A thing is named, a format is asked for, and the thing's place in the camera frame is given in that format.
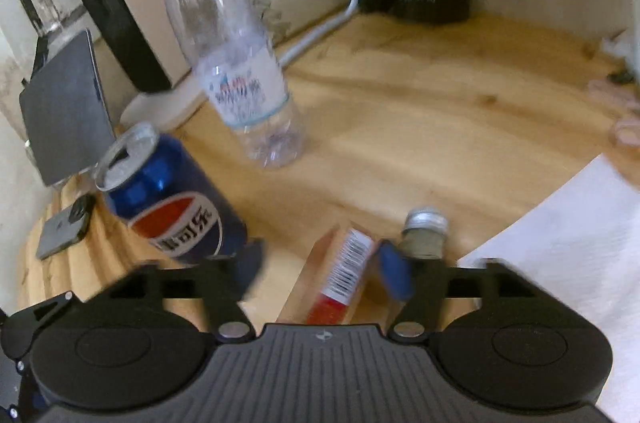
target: small glass jar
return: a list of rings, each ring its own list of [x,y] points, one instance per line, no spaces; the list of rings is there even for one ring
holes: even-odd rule
[[[416,208],[409,212],[398,249],[411,259],[442,259],[449,221],[435,208]]]

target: white cable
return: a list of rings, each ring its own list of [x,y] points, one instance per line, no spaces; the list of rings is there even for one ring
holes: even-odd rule
[[[345,9],[343,13],[328,19],[323,24],[312,29],[305,37],[298,41],[298,43],[290,47],[286,53],[280,57],[280,66],[284,69],[318,40],[349,20],[358,10],[358,1],[359,0],[351,0],[348,8]]]

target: pepsi logo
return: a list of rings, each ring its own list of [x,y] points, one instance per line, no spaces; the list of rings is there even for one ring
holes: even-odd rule
[[[218,210],[197,192],[176,194],[154,204],[131,219],[129,228],[172,258],[193,249],[212,229],[218,232],[215,253],[222,245]]]

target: small box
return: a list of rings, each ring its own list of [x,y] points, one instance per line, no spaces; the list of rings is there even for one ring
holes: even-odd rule
[[[334,226],[314,244],[278,322],[349,323],[377,247],[375,236],[350,221]]]

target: smartphone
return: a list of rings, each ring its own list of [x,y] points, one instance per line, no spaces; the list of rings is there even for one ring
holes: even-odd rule
[[[84,239],[89,230],[95,197],[84,194],[70,207],[51,217],[42,228],[36,257],[45,260],[51,255],[68,248]]]

